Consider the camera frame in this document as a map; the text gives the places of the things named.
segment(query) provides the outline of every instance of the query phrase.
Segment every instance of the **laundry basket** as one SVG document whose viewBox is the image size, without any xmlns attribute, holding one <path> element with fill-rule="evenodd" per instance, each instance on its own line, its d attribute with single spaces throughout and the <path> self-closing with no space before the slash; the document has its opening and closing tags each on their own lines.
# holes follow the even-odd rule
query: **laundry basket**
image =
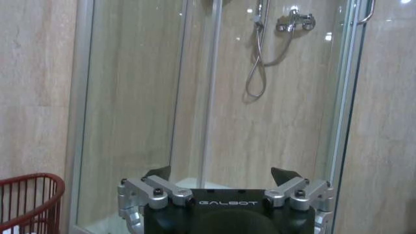
<svg viewBox="0 0 416 234">
<path fill-rule="evenodd" d="M 48 173 L 0 180 L 0 234 L 59 234 L 64 190 Z"/>
</svg>

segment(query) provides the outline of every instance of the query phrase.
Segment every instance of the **door handle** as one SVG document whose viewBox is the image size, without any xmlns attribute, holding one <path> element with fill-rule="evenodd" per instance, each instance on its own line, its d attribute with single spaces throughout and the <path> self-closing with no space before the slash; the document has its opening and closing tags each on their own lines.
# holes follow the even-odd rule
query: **door handle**
<svg viewBox="0 0 416 234">
<path fill-rule="evenodd" d="M 358 25 L 367 24 L 367 22 L 370 21 L 371 17 L 372 17 L 374 14 L 375 14 L 375 8 L 376 8 L 376 0 L 372 0 L 372 1 L 371 1 L 371 10 L 370 10 L 370 13 L 368 13 L 367 17 L 366 17 L 363 20 L 360 20 L 360 21 L 358 22 Z"/>
</svg>

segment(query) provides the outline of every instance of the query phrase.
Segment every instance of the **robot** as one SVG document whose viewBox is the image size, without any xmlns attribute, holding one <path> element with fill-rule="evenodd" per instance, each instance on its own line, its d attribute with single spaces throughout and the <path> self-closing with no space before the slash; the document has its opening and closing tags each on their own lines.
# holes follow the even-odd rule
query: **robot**
<svg viewBox="0 0 416 234">
<path fill-rule="evenodd" d="M 188 189 L 168 182 L 170 167 L 123 179 L 119 216 L 132 234 L 324 234 L 335 190 L 272 168 L 274 189 Z"/>
</svg>

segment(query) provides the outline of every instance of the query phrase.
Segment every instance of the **shower faucet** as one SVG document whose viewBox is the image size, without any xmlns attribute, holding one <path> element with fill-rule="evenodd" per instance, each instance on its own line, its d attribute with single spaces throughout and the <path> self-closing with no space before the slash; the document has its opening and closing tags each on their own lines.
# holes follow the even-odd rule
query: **shower faucet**
<svg viewBox="0 0 416 234">
<path fill-rule="evenodd" d="M 276 30 L 279 32 L 294 32 L 298 24 L 302 24 L 304 30 L 311 31 L 315 28 L 316 20 L 312 14 L 302 15 L 299 10 L 294 9 L 288 17 L 278 19 Z"/>
</svg>

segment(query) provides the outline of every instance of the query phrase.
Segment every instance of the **tiled wall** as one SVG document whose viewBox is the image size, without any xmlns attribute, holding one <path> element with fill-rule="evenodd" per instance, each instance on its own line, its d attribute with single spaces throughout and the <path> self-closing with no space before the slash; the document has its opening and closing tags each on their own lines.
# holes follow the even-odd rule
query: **tiled wall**
<svg viewBox="0 0 416 234">
<path fill-rule="evenodd" d="M 338 234 L 416 233 L 416 1 L 378 0 L 367 25 Z"/>
<path fill-rule="evenodd" d="M 0 178 L 64 176 L 76 0 L 0 0 Z"/>
</svg>

